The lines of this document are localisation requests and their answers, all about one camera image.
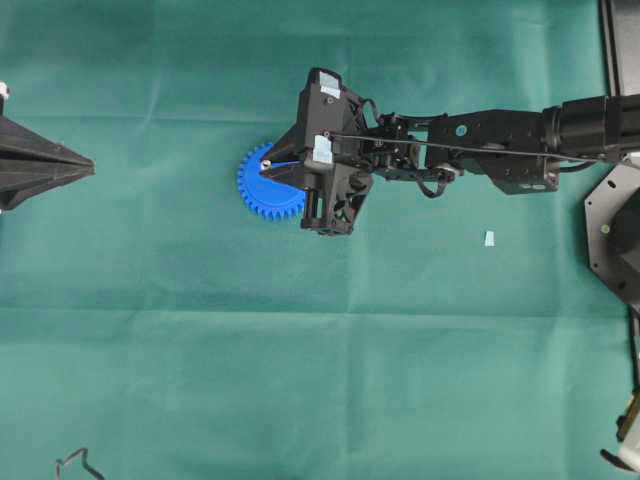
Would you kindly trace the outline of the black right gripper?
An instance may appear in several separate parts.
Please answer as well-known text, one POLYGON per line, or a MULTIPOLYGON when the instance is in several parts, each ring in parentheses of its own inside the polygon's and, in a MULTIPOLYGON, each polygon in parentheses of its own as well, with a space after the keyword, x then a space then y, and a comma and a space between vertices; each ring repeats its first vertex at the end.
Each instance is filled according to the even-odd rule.
POLYGON ((297 125, 260 159, 271 166, 261 172, 262 177, 305 192, 304 229, 321 235, 353 232, 372 186, 356 138, 367 129, 365 104, 344 86, 339 74, 311 69, 300 94, 297 125))

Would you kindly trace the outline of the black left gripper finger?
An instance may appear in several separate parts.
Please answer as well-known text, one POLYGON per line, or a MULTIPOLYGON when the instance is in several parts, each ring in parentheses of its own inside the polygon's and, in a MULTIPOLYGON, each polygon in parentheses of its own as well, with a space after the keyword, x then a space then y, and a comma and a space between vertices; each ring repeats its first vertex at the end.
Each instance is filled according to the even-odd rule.
POLYGON ((93 165, 1 161, 1 209, 13 210, 27 199, 95 174, 93 165))
POLYGON ((6 117, 1 118, 1 159, 70 165, 95 172, 95 163, 91 159, 6 117))

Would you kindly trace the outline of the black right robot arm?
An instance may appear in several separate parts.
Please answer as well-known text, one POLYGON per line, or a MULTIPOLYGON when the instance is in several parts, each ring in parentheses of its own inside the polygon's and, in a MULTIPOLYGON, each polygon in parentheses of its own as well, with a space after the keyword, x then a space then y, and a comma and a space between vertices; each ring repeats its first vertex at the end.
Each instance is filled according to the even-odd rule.
POLYGON ((294 125, 260 162, 263 177, 303 192, 301 225, 348 235, 375 177, 415 184, 430 199, 465 173, 502 192, 553 192, 564 173, 630 165, 639 149, 635 95, 569 101, 540 112, 490 109, 407 116, 381 113, 341 77, 312 69, 294 125))

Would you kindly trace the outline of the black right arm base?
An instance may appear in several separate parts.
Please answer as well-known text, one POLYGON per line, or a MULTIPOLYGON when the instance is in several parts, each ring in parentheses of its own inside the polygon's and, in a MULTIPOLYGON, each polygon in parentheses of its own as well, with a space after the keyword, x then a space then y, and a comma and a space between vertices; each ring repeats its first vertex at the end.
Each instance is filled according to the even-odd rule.
POLYGON ((618 166, 584 201, 589 265, 623 303, 639 309, 639 172, 618 166))

